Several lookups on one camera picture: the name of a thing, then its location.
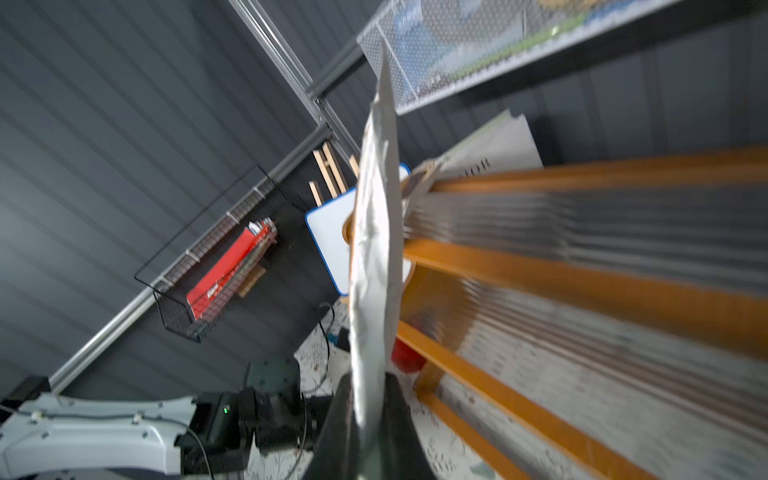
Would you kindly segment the yellow coffee bag top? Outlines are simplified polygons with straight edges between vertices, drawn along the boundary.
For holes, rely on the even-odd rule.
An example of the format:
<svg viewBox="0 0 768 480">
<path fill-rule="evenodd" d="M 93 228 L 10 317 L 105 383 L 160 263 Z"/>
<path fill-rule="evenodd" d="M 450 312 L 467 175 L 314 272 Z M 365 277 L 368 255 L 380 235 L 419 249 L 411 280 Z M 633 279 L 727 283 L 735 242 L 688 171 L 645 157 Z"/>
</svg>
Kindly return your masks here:
<svg viewBox="0 0 768 480">
<path fill-rule="evenodd" d="M 416 205 L 429 193 L 441 170 L 438 160 L 422 162 L 401 182 L 403 219 L 407 219 Z"/>
</svg>

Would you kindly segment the wooden easel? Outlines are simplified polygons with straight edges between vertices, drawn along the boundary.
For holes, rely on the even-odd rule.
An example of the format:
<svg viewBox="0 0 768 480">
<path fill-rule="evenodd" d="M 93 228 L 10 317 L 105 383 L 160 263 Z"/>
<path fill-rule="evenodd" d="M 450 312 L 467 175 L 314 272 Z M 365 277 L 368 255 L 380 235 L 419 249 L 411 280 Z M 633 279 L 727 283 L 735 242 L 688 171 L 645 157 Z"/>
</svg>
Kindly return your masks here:
<svg viewBox="0 0 768 480">
<path fill-rule="evenodd" d="M 342 171 L 342 156 L 337 154 L 330 141 L 326 141 L 321 147 L 312 151 L 318 170 L 322 176 L 324 187 L 318 181 L 308 182 L 310 192 L 317 207 L 326 203 L 323 196 L 324 188 L 330 194 L 331 199 L 337 199 L 348 193 L 352 187 L 347 183 Z"/>
</svg>

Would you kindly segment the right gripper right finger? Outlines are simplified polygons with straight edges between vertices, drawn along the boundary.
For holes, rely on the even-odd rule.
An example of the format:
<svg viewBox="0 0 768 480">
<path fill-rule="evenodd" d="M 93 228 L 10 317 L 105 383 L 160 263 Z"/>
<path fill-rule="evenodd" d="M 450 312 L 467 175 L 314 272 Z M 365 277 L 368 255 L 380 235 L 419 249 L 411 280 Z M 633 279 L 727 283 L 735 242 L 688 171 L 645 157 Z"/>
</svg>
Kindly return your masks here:
<svg viewBox="0 0 768 480">
<path fill-rule="evenodd" d="M 383 479 L 435 479 L 397 377 L 387 373 L 379 433 Z"/>
</svg>

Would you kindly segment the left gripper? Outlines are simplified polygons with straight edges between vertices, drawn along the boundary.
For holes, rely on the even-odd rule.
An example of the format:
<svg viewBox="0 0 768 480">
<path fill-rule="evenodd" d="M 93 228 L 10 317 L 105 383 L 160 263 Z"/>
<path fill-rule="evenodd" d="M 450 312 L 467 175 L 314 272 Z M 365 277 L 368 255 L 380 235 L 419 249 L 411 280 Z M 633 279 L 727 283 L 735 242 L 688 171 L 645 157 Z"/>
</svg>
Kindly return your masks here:
<svg viewBox="0 0 768 480">
<path fill-rule="evenodd" d="M 307 396 L 293 357 L 251 361 L 238 391 L 204 393 L 189 433 L 176 440 L 183 474 L 241 473 L 253 447 L 263 455 L 298 447 L 311 451 L 333 397 Z"/>
</svg>

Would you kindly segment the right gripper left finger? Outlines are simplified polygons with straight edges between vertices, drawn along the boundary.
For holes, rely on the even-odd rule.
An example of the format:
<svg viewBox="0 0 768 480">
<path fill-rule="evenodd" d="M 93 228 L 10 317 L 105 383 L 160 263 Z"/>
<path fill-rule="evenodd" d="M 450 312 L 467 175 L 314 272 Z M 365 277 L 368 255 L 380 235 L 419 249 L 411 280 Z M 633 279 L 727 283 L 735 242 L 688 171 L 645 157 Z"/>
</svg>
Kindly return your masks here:
<svg viewBox="0 0 768 480">
<path fill-rule="evenodd" d="M 360 466 L 360 432 L 350 373 L 341 377 L 304 480 L 352 480 Z"/>
</svg>

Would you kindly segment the red folder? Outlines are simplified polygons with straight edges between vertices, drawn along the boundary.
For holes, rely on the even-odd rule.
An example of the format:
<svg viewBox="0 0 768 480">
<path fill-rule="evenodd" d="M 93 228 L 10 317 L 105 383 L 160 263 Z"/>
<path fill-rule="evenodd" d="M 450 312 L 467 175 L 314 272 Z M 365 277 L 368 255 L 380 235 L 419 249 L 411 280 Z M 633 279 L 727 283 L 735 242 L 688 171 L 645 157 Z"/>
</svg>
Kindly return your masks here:
<svg viewBox="0 0 768 480">
<path fill-rule="evenodd" d="M 186 300 L 195 320 L 208 320 L 213 315 L 216 298 L 222 294 L 225 285 L 233 278 L 246 256 L 266 237 L 263 227 L 251 223 L 187 293 Z"/>
</svg>

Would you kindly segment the whiteboard with blue frame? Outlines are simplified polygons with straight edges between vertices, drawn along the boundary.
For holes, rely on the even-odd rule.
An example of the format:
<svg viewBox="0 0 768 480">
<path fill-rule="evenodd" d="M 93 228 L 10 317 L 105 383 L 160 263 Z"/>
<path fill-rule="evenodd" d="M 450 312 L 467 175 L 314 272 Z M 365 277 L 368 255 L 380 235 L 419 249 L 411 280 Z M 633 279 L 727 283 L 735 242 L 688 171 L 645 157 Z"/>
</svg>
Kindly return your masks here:
<svg viewBox="0 0 768 480">
<path fill-rule="evenodd" d="M 305 214 L 305 222 L 338 294 L 349 294 L 350 246 L 343 226 L 353 213 L 356 189 L 332 199 Z"/>
</svg>

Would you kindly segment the wooden two-tier shelf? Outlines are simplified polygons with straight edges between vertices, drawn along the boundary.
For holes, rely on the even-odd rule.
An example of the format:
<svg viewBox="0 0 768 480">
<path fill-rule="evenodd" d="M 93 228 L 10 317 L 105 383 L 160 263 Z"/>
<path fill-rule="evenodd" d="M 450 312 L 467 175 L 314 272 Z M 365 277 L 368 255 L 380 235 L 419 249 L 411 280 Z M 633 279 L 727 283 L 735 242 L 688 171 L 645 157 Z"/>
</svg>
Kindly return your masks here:
<svg viewBox="0 0 768 480">
<path fill-rule="evenodd" d="M 766 477 L 765 148 L 436 179 L 403 233 L 417 399 L 496 478 Z"/>
</svg>

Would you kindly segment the red cup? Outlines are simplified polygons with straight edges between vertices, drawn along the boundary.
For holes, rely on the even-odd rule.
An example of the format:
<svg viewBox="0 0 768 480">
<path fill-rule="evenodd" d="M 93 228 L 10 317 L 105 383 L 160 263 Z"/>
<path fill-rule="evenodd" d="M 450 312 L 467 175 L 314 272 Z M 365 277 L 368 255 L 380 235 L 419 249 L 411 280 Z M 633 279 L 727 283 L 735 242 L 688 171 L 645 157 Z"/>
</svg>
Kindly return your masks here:
<svg viewBox="0 0 768 480">
<path fill-rule="evenodd" d="M 421 371 L 427 362 L 420 353 L 399 338 L 395 339 L 391 360 L 394 366 L 404 374 Z"/>
</svg>

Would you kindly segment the yellow coffee bag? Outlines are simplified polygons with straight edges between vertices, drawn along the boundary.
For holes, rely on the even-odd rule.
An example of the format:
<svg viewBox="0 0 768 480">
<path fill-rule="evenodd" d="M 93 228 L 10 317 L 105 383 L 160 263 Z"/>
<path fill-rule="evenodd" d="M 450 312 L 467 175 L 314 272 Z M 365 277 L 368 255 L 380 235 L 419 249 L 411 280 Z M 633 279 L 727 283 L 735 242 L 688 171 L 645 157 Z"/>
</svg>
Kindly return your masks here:
<svg viewBox="0 0 768 480">
<path fill-rule="evenodd" d="M 354 415 L 363 453 L 378 443 L 403 292 L 403 206 L 390 55 L 381 48 L 356 187 L 349 298 Z"/>
<path fill-rule="evenodd" d="M 407 219 L 416 205 L 429 193 L 441 170 L 438 160 L 422 162 L 401 182 L 403 219 Z"/>
</svg>

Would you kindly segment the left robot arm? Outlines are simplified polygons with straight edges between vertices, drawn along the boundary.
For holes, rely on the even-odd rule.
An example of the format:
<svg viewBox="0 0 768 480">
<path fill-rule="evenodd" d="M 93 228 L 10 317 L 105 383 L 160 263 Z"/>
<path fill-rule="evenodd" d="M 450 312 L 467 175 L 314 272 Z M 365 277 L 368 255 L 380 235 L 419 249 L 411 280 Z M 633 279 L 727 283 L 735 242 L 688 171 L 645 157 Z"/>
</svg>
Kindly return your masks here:
<svg viewBox="0 0 768 480">
<path fill-rule="evenodd" d="M 217 479 L 244 471 L 253 447 L 312 450 L 331 402 L 302 393 L 293 357 L 249 363 L 237 391 L 148 402 L 60 396 L 31 376 L 1 401 L 1 476 L 133 469 Z"/>
</svg>

